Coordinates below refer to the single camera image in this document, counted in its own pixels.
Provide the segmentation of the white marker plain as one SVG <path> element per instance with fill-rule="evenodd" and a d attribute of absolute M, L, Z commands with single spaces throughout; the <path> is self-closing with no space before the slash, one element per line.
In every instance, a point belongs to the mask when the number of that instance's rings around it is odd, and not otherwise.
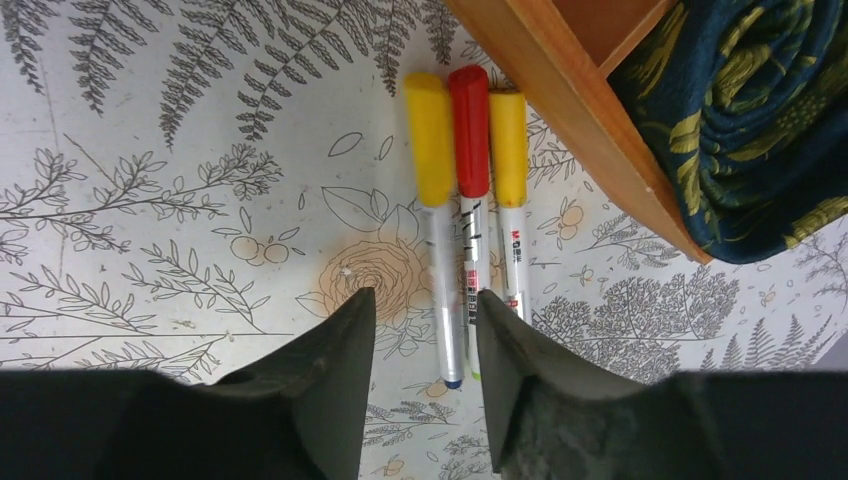
<path fill-rule="evenodd" d="M 498 217 L 505 263 L 505 303 L 520 319 L 531 324 L 525 209 L 500 206 Z"/>

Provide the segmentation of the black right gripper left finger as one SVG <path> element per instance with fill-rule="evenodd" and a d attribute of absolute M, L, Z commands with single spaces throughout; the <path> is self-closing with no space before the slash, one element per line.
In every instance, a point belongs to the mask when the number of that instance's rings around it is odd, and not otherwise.
<path fill-rule="evenodd" d="M 211 385 L 151 370 L 5 371 L 5 479 L 354 479 L 372 288 Z"/>

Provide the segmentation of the red pen cap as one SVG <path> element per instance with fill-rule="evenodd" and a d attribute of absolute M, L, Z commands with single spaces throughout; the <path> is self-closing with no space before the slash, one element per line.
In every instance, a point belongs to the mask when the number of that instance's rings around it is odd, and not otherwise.
<path fill-rule="evenodd" d="M 488 86 L 487 73 L 478 65 L 448 76 L 457 183 L 466 198 L 484 197 L 489 191 Z"/>

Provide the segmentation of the yellow pen cap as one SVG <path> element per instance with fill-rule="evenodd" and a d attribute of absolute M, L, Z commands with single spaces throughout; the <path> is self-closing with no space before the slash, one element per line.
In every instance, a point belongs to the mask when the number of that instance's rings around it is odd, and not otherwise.
<path fill-rule="evenodd" d="M 450 95 L 442 79 L 429 73 L 407 75 L 403 92 L 419 202 L 438 208 L 455 186 Z"/>
<path fill-rule="evenodd" d="M 526 100 L 508 91 L 492 91 L 488 99 L 495 196 L 501 207 L 521 207 L 527 201 Z"/>

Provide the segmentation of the wooden compartment tray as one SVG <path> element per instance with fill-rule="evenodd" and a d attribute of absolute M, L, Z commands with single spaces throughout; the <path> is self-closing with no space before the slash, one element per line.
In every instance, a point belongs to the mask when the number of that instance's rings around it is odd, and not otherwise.
<path fill-rule="evenodd" d="M 461 25 L 622 211 L 701 264 L 669 180 L 608 77 L 674 4 L 459 0 Z"/>

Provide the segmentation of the dark rolled fabric front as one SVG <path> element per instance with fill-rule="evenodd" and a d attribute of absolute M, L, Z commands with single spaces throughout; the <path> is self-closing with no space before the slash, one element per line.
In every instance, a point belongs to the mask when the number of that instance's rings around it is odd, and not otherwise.
<path fill-rule="evenodd" d="M 847 211 L 847 5 L 680 1 L 609 83 L 683 223 L 732 264 Z"/>

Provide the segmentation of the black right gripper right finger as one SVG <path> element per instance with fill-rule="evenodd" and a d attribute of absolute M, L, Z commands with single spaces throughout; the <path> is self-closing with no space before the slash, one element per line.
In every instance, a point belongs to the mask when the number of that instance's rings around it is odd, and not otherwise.
<path fill-rule="evenodd" d="M 486 429 L 504 479 L 843 479 L 839 371 L 618 376 L 477 298 Z"/>

